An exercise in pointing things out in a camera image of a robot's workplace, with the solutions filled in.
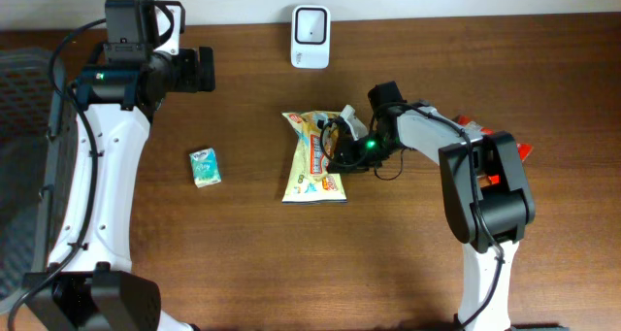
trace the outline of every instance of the packet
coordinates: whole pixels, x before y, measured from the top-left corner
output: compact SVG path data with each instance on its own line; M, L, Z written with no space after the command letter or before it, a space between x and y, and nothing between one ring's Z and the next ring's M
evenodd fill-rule
M192 174L194 175L196 186L203 187L222 182L213 149L209 148L192 152L190 154L190 162L192 163Z
M482 134L494 133L494 131L492 131L491 129L479 125L478 123L474 122L471 118L467 116L457 116L453 119L453 121L455 121L456 123L468 129L472 129L474 131L480 131ZM526 160L528 155L531 154L531 151L533 151L533 146L529 144L525 144L525 143L516 143L516 145L517 145L517 152L520 154L520 160L524 162L524 160ZM498 175L487 176L487 180L490 181L492 184L498 184L501 181L500 176Z
M335 112L282 113L298 135L298 145L293 154L289 181L284 191L283 203L345 202L341 175L328 174L328 159L319 146L320 120L335 118ZM324 147L330 153L335 147L338 132L324 136Z

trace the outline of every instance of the gray crate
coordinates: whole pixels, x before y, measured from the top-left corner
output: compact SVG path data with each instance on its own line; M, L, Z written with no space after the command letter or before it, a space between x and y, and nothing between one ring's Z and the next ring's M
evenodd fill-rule
M0 51L0 314L26 272L41 272L69 198L76 158L75 113L53 94L41 49ZM60 60L56 84L65 81Z

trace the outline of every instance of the robotic hand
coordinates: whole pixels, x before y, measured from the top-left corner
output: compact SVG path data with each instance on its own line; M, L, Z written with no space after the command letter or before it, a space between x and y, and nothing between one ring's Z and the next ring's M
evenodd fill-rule
M108 41L79 77L56 92L79 118L78 151L62 229L48 271L24 276L25 303L48 330L192 331L161 311L157 284L131 272L129 223L136 170L153 114L167 92L214 90L211 48L180 49L185 9L179 2L108 0ZM100 54L105 65L97 65Z
M507 330L510 267L526 225L535 218L515 141L506 132L483 135L464 128L426 102L408 104L394 82L376 86L369 100L374 112L369 131L350 106L320 126L328 172L377 170L404 149L416 149L439 164L446 220L464 251L458 329ZM333 125L339 135L331 157L323 141ZM499 175L500 182L481 188L479 173Z

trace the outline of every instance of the yellow snack bag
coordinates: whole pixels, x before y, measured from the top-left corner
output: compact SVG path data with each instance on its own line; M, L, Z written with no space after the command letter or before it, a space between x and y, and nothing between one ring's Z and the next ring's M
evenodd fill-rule
M320 120L335 118L335 112L282 113L298 134L298 146L293 154L289 182L284 191L283 203L345 202L341 175L328 174L328 159L321 152L317 127ZM330 153L335 146L338 132L325 136L324 147Z

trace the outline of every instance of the wooden table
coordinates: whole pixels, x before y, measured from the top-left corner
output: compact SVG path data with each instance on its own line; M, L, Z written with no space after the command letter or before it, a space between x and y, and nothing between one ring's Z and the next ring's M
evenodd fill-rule
M212 46L217 89L170 94L138 171L134 273L175 317L222 329L372 329L450 321L462 251L438 167L415 152L393 182L344 176L347 204L280 203L297 138L280 112L345 104L395 80L410 101L510 131L537 217L512 269L513 323L621 328L621 15L427 18L333 24L330 66L289 63L289 25L189 27ZM64 32L2 34L53 49ZM91 31L63 58L77 74ZM216 151L223 182L197 189L188 153ZM397 157L386 163L396 172ZM20 329L41 329L26 310Z

